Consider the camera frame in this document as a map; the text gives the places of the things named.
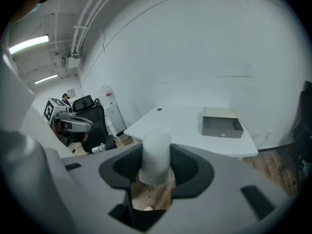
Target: black office chair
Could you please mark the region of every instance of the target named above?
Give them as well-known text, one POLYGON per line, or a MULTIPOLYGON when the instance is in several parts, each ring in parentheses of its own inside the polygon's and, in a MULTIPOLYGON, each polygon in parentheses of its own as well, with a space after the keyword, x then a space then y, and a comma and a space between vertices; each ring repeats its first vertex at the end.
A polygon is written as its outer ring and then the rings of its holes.
POLYGON ((87 153, 92 153, 92 148, 105 144, 105 150, 116 148, 113 135, 108 135, 105 125, 104 108, 92 100, 91 96, 77 99, 73 103, 73 109, 77 116, 86 118, 93 122, 94 129, 89 132, 86 141, 82 142, 82 147, 87 153))
POLYGON ((312 163, 312 83, 306 81, 306 89, 300 94, 300 123, 293 131, 293 153, 291 162, 296 169, 296 184, 299 171, 304 167, 303 160, 312 163))

